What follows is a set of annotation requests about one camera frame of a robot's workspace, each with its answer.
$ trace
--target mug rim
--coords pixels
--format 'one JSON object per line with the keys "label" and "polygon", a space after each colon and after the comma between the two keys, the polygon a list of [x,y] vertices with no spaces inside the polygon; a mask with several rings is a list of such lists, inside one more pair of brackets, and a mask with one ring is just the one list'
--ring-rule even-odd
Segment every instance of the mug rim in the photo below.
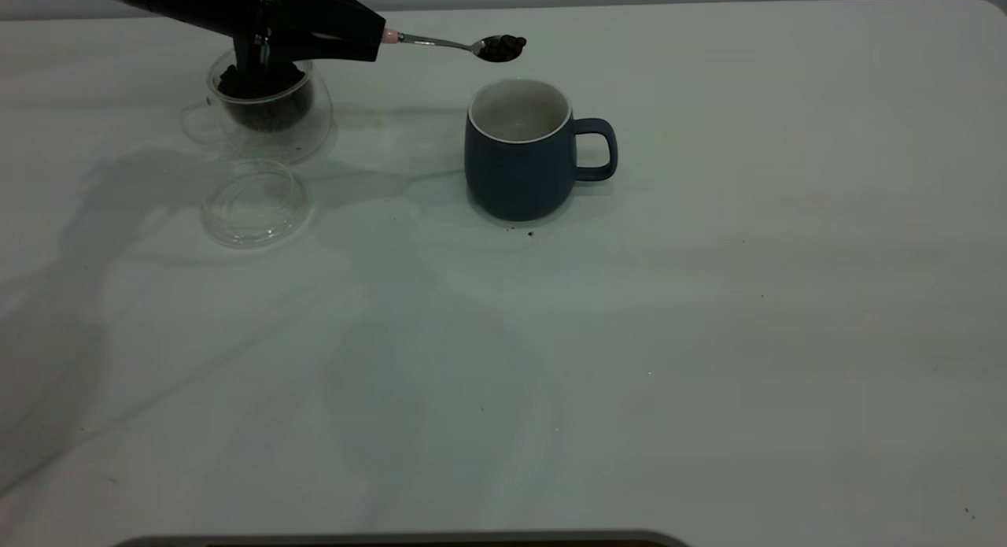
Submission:
{"label": "mug rim", "polygon": [[304,67],[304,77],[301,81],[297,82],[297,85],[287,89],[284,92],[277,92],[276,95],[263,96],[262,99],[235,99],[234,96],[227,96],[225,93],[217,89],[217,85],[213,85],[213,74],[217,73],[217,67],[221,63],[237,63],[238,54],[235,49],[230,49],[230,51],[224,52],[224,55],[218,56],[217,60],[213,60],[212,65],[209,66],[209,71],[206,74],[206,87],[209,88],[209,92],[212,92],[218,99],[224,100],[225,103],[229,105],[262,105],[262,103],[272,103],[273,100],[283,99],[284,96],[291,95],[295,93],[298,89],[304,87],[311,78],[311,72],[314,70],[314,62],[311,59],[305,60],[294,60],[295,63],[299,63],[298,66]]}
{"label": "mug rim", "polygon": [[[553,131],[549,132],[549,134],[533,139],[503,139],[503,138],[496,138],[495,135],[489,135],[488,132],[482,130],[482,128],[479,128],[478,124],[475,124],[474,117],[472,117],[472,107],[475,106],[475,102],[476,100],[479,99],[479,96],[482,95],[482,93],[485,92],[486,89],[496,87],[496,85],[507,84],[507,82],[516,82],[516,81],[533,82],[533,84],[546,85],[546,87],[553,89],[553,91],[559,93],[559,96],[562,96],[563,100],[566,100],[567,103],[566,117],[563,119],[562,123],[557,125],[557,127],[554,128]],[[502,80],[497,80],[489,82],[489,84],[482,85],[479,91],[475,91],[475,95],[473,95],[470,102],[468,102],[467,116],[468,116],[468,123],[472,125],[472,128],[475,128],[475,130],[477,130],[479,134],[485,135],[486,138],[492,139],[493,142],[500,142],[500,144],[512,144],[512,145],[535,144],[536,142],[542,142],[543,139],[550,139],[554,135],[557,135],[559,131],[563,130],[566,127],[566,124],[568,124],[570,119],[572,119],[573,117],[573,106],[570,103],[570,99],[568,99],[567,96],[564,95],[564,93],[556,87],[556,85],[548,84],[548,82],[546,81],[531,80],[531,78],[502,78]]]}

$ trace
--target white table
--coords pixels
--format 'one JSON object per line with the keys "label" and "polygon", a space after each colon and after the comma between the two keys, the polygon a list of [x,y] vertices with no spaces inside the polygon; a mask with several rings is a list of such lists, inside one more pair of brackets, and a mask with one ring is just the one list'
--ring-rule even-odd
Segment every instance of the white table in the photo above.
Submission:
{"label": "white table", "polygon": [[[984,2],[390,13],[522,34],[324,62],[310,225],[198,225],[177,131],[228,41],[0,23],[0,544],[652,529],[1007,536],[1007,22]],[[511,229],[463,110],[560,85],[621,166]],[[584,160],[603,160],[600,139]]]}

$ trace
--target mug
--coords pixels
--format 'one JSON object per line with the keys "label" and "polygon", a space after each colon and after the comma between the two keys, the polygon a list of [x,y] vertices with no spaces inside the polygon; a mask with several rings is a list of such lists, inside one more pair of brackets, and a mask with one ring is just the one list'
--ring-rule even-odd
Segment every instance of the mug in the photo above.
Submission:
{"label": "mug", "polygon": [[[301,160],[324,144],[332,127],[332,100],[311,60],[294,63],[304,74],[298,84],[263,99],[235,99],[220,91],[221,78],[235,63],[234,51],[221,55],[206,74],[206,98],[182,110],[182,132],[188,139],[285,163]],[[208,120],[199,124],[197,114]]]}
{"label": "mug", "polygon": [[[600,134],[609,162],[577,167],[577,135]],[[619,163],[611,124],[574,120],[570,101],[542,81],[486,85],[468,105],[465,178],[473,198],[505,221],[545,217],[567,199],[575,181],[604,181]]]}

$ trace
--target black object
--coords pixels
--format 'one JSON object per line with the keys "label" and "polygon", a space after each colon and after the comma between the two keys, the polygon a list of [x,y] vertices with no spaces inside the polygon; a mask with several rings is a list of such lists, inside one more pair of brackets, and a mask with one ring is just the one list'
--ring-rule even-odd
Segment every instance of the black object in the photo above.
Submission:
{"label": "black object", "polygon": [[269,102],[242,103],[225,100],[224,108],[236,123],[255,131],[284,131],[294,127],[311,110],[314,87],[307,75],[294,63],[277,65],[268,71],[265,80],[248,78],[231,65],[223,75],[217,90],[232,99],[265,99]]}
{"label": "black object", "polygon": [[[512,82],[497,85],[511,85]],[[607,121],[574,120],[562,96],[561,103],[551,105],[544,105],[534,97],[527,99],[528,109],[523,110],[522,102],[526,99],[520,93],[510,93],[506,98],[508,106],[503,109],[488,106],[482,110],[477,107],[481,95],[483,92],[473,100],[465,128],[465,178],[475,201],[493,217],[515,222],[543,218],[562,206],[575,181],[604,181],[615,173],[619,163],[618,145],[615,131]],[[506,131],[492,130],[508,128],[511,120],[501,121],[500,117],[522,116],[558,117],[560,125],[558,130],[545,127],[546,134],[541,138],[520,141],[508,139],[514,137]],[[532,124],[535,121],[519,121],[516,127]],[[610,157],[605,166],[577,167],[576,137],[579,134],[603,135]]]}
{"label": "black object", "polygon": [[528,45],[526,38],[516,38],[514,35],[500,35],[497,40],[489,41],[484,47],[479,49],[479,59],[489,60],[493,63],[507,63],[508,60],[517,59],[525,45]]}
{"label": "black object", "polygon": [[300,59],[375,60],[385,19],[355,0],[117,0],[234,38],[238,70]]}

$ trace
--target coffee grounds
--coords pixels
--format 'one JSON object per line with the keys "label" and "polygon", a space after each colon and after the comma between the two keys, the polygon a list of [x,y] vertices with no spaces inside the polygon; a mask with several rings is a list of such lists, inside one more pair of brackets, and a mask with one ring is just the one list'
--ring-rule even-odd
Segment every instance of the coffee grounds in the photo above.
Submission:
{"label": "coffee grounds", "polygon": [[[280,95],[299,84],[305,78],[303,71],[294,63],[270,65],[266,78],[249,77],[238,71],[237,66],[228,66],[221,75],[217,90],[231,99],[265,99],[267,96]],[[284,131],[294,127],[311,110],[314,91],[311,82],[306,82],[295,92],[281,99],[270,100],[269,103],[224,102],[231,117],[238,124],[255,131]]]}
{"label": "coffee grounds", "polygon": [[528,45],[526,38],[516,38],[514,35],[502,35],[498,40],[492,40],[479,49],[479,59],[490,60],[493,63],[507,63],[508,60],[517,59],[525,45]]}

